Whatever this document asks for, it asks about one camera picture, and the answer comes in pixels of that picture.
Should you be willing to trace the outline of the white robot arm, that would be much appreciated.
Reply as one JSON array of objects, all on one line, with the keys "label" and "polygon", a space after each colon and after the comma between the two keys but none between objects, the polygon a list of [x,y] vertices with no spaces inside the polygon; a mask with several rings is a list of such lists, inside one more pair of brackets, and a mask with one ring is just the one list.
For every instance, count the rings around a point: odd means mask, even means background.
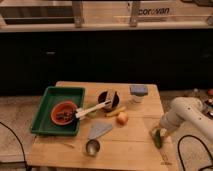
[{"label": "white robot arm", "polygon": [[184,121],[188,121],[213,143],[213,121],[202,113],[203,109],[204,105],[198,98],[174,98],[170,103],[170,110],[161,117],[159,125],[169,132],[173,132]]}]

